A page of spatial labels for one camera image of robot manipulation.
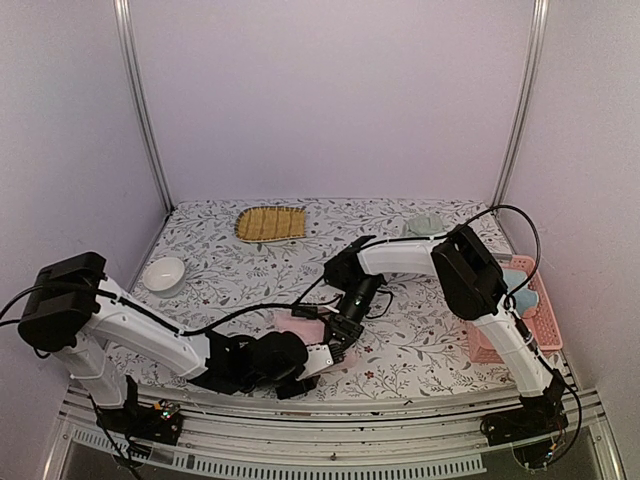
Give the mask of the pink towel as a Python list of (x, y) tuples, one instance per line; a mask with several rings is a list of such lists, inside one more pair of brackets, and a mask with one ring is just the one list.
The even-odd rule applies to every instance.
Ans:
[[(291, 331), (298, 335), (306, 345), (313, 345), (323, 341), (325, 325), (320, 320), (293, 317), (287, 312), (278, 311), (273, 315), (273, 323), (278, 331)], [(341, 363), (328, 367), (324, 370), (324, 373), (354, 368), (358, 359), (358, 355), (353, 350), (348, 350)]]

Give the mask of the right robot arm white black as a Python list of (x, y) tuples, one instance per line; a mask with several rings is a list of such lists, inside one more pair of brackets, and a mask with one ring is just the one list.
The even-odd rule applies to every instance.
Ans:
[(344, 353), (359, 339), (373, 297), (392, 273), (436, 277), (450, 312), (491, 342), (516, 382), (522, 403), (516, 422), (524, 435), (537, 436), (554, 422), (568, 388), (519, 317), (501, 266), (465, 225), (435, 237), (363, 236), (329, 259), (323, 280), (344, 294), (325, 328), (333, 352)]

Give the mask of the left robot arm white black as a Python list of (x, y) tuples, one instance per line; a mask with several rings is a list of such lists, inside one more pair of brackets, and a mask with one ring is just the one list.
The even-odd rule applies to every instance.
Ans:
[(133, 400), (129, 381), (108, 359), (101, 340), (226, 395), (268, 383), (279, 398), (290, 398), (314, 388), (313, 378), (333, 363), (327, 346), (308, 345), (290, 331), (258, 339), (187, 331), (123, 291), (105, 274), (105, 264), (101, 255), (86, 252), (42, 268), (18, 332), (31, 347), (56, 356), (128, 434), (141, 433), (149, 415)]

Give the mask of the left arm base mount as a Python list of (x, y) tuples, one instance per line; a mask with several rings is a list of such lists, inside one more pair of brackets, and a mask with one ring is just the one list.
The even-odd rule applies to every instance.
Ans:
[(179, 404), (160, 400), (152, 406), (126, 401), (122, 408), (96, 406), (97, 423), (126, 439), (141, 439), (176, 446), (184, 417)]

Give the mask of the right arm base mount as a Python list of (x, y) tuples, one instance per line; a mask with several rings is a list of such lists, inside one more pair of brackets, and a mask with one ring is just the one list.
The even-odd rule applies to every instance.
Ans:
[(568, 425), (562, 410), (520, 407), (483, 416), (480, 432), (490, 446), (496, 446), (560, 432)]

